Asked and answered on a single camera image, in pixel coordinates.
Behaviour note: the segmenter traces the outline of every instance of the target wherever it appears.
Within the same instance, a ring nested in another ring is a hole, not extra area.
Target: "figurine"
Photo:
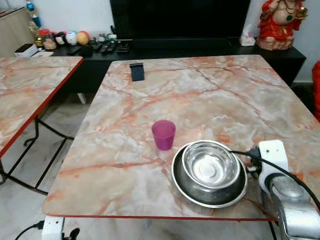
[[[45,49],[47,50],[52,50],[57,47],[55,39],[54,39],[54,34],[50,32],[49,29],[40,29],[38,31],[39,35],[41,36],[42,44]]]
[[[256,43],[265,50],[286,50],[294,42],[293,30],[298,31],[307,17],[304,0],[268,0],[262,6],[260,36]]]
[[[69,31],[65,35],[65,39],[70,45],[77,45],[77,33],[75,31]]]
[[[105,41],[107,40],[106,38],[106,35],[103,33],[103,34],[99,34],[99,37],[98,37],[98,42],[103,44]]]
[[[35,13],[35,5],[31,1],[26,1],[26,8],[30,11],[30,16],[38,28],[41,27],[40,18]]]
[[[117,41],[117,35],[109,33],[106,35],[106,38],[109,39],[110,41]]]
[[[77,34],[76,39],[77,39],[79,44],[87,45],[89,43],[89,41],[90,41],[90,36],[86,31],[80,31]]]
[[[30,21],[29,22],[29,29],[33,35],[33,39],[34,39],[34,42],[35,42],[35,45],[38,47],[38,48],[41,48],[43,47],[43,44],[42,44],[42,39],[39,35],[39,28],[38,26],[36,25],[36,23],[34,21]]]
[[[98,44],[97,38],[94,36],[93,40],[90,40],[90,45]]]
[[[67,39],[66,39],[66,32],[60,31],[54,36],[55,41],[63,46],[67,44]]]

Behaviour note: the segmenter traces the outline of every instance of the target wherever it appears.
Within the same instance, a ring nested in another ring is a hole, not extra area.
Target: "red table edge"
[[[68,215],[68,214],[48,214],[43,209],[42,212],[48,216],[65,218],[94,218],[94,219],[168,219],[168,220],[203,220],[203,221],[236,221],[236,222],[277,222],[274,218],[229,218],[229,217],[189,217],[189,216],[119,216],[119,215]]]
[[[41,110],[45,108],[47,103],[53,98],[56,92],[65,84],[65,82],[70,78],[70,76],[77,70],[77,68],[83,63],[84,58],[73,67],[73,69],[68,73],[68,75],[59,83],[59,85],[50,93],[50,95],[44,100],[44,102],[35,110],[31,117],[20,127],[20,129],[15,133],[15,135],[6,143],[6,145],[0,150],[0,158],[6,153],[6,151],[11,147],[11,145],[17,140],[17,138],[22,134],[26,127],[32,122],[33,119],[39,114]]]

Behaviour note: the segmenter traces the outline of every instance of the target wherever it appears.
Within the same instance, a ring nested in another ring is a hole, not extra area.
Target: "black tv stand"
[[[231,46],[224,38],[138,38],[131,41],[134,49],[226,49]]]
[[[67,56],[66,47],[55,49],[53,56]],[[241,46],[237,38],[229,38],[224,47],[205,48],[131,48],[128,53],[101,55],[94,52],[85,57],[82,65],[61,88],[68,93],[95,93],[110,64],[120,60],[187,58],[227,55],[261,55],[289,86],[293,83],[306,57],[296,48],[282,51],[267,51],[258,46]]]

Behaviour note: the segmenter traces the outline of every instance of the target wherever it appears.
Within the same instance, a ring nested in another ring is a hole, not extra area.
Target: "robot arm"
[[[269,191],[283,240],[320,239],[320,216],[306,190],[278,175],[271,179]]]
[[[258,147],[263,159],[288,171],[282,141],[262,141]],[[262,163],[259,184],[271,197],[282,240],[320,239],[320,215],[303,187],[266,163]]]

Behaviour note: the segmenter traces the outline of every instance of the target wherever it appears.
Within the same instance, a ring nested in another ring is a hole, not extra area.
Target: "tv cabinet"
[[[55,49],[53,56],[68,56],[66,49],[66,47]],[[94,52],[92,56],[84,58],[82,65],[64,84],[61,91],[95,93],[113,61],[226,55],[261,55],[288,86],[293,83],[306,60],[306,57],[294,47],[283,51],[267,51],[260,49],[258,46],[241,46],[238,39],[229,39],[229,46],[227,47],[131,49],[129,53],[113,52],[107,55]]]

